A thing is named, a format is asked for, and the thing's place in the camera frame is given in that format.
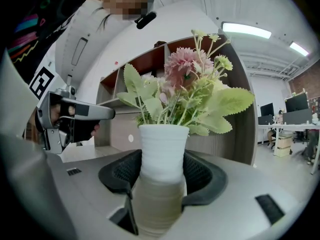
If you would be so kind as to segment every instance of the vase rim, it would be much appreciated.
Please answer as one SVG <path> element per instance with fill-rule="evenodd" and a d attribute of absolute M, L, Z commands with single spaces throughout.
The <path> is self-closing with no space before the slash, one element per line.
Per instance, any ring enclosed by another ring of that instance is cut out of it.
<path fill-rule="evenodd" d="M 186 126 L 176 125 L 176 124 L 143 124 L 139 128 L 187 128 Z"/>

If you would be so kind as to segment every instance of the ceiling light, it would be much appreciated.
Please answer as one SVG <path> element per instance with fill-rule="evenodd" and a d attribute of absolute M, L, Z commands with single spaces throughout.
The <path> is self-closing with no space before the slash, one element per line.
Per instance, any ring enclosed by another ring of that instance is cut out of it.
<path fill-rule="evenodd" d="M 298 53 L 302 54 L 303 56 L 307 56 L 309 52 L 307 52 L 305 49 L 303 49 L 300 45 L 296 44 L 295 42 L 292 42 L 290 45 L 290 48 L 296 50 Z"/>
<path fill-rule="evenodd" d="M 74 51 L 74 54 L 73 54 L 73 57 L 72 57 L 72 61 L 71 61 L 71 64 L 73 66 L 76 66 L 78 64 L 78 61 L 80 59 L 80 56 L 82 54 L 82 52 L 84 51 L 84 48 L 86 47 L 87 45 L 87 42 L 88 40 L 81 37 L 76 48 L 75 48 L 75 51 Z"/>
<path fill-rule="evenodd" d="M 223 23 L 222 29 L 225 32 L 244 33 L 244 34 L 255 35 L 255 36 L 266 38 L 266 39 L 269 39 L 271 36 L 270 31 L 267 31 L 258 27 L 242 25 L 242 24 Z"/>

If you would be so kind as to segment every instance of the pink carnation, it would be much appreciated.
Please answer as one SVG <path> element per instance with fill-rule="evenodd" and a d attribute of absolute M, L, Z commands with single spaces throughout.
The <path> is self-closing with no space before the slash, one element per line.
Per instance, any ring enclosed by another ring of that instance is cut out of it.
<path fill-rule="evenodd" d="M 200 51 L 200 58 L 204 63 L 205 70 L 213 69 L 214 63 L 207 58 L 203 50 Z M 195 74 L 190 73 L 190 71 L 196 72 L 193 61 L 196 61 L 199 65 L 202 64 L 195 50 L 178 48 L 176 52 L 169 56 L 167 63 L 164 64 L 165 79 L 177 89 L 180 86 L 188 87 L 196 77 Z"/>

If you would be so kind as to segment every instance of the black monitor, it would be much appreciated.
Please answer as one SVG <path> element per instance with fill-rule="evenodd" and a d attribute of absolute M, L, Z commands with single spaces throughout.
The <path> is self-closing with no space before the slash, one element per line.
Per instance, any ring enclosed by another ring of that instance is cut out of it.
<path fill-rule="evenodd" d="M 306 93 L 299 94 L 285 100 L 286 112 L 306 110 L 309 108 Z"/>
<path fill-rule="evenodd" d="M 260 107 L 261 109 L 261 116 L 264 117 L 264 116 L 275 116 L 275 111 L 274 111 L 274 104 L 273 103 L 270 103 L 268 105 L 264 105 L 262 107 Z"/>

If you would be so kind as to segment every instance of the office area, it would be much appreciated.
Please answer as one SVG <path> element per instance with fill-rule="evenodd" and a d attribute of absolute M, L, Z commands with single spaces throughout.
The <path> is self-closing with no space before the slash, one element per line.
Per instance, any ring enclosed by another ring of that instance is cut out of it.
<path fill-rule="evenodd" d="M 254 167 L 308 200 L 319 180 L 320 62 L 288 81 L 251 81 L 258 113 Z"/>

